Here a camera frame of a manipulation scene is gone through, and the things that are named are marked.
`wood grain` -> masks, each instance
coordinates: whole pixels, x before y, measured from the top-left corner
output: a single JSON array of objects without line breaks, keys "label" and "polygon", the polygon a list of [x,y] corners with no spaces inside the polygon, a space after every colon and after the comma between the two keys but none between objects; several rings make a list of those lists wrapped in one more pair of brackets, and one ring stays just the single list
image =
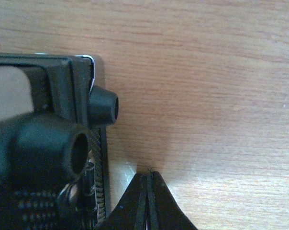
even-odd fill
[{"label": "wood grain", "polygon": [[289,0],[2,0],[0,52],[102,56],[112,207],[150,168],[201,230],[289,230]]}]

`small black cylinder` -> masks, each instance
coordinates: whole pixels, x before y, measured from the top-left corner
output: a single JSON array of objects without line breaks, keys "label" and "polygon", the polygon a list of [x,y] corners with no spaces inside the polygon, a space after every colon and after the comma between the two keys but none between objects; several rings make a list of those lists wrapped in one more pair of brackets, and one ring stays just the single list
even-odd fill
[{"label": "small black cylinder", "polygon": [[55,114],[0,122],[0,180],[16,187],[64,186],[80,177],[87,158],[86,129]]},{"label": "small black cylinder", "polygon": [[117,94],[93,86],[88,103],[90,128],[108,126],[116,122],[119,110]]}]

